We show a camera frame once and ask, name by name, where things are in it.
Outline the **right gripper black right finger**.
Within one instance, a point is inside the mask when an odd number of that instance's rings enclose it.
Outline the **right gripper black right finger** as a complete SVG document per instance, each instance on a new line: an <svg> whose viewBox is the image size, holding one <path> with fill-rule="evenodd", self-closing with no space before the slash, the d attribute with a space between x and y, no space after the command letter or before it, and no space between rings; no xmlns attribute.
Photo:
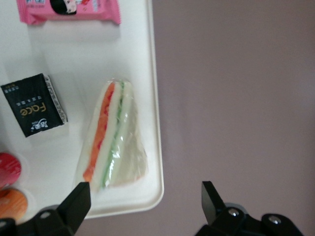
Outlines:
<svg viewBox="0 0 315 236"><path fill-rule="evenodd" d="M251 217L241 205L225 204L211 181L201 185L201 203L207 224L197 236L301 236L287 217L267 213L260 220Z"/></svg>

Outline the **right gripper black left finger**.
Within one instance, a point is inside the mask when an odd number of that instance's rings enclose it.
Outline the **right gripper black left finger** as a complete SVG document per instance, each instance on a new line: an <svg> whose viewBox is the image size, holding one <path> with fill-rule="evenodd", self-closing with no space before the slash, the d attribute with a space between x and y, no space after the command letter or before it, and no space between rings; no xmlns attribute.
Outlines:
<svg viewBox="0 0 315 236"><path fill-rule="evenodd" d="M88 182L79 183L59 205L48 206L32 219L17 224L11 218L0 219L2 236L73 236L91 208Z"/></svg>

